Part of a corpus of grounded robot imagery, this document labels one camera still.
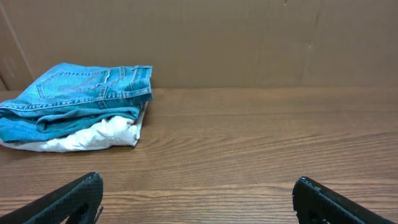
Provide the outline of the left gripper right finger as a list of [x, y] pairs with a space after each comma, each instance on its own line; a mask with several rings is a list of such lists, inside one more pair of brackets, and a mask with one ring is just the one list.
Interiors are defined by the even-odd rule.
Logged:
[[300, 224], [394, 224], [309, 177], [300, 177], [292, 191]]

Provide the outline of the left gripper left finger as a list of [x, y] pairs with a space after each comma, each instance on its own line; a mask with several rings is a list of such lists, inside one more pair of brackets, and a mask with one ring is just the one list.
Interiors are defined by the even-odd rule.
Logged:
[[95, 224], [103, 206], [103, 180], [89, 172], [1, 217], [8, 224]]

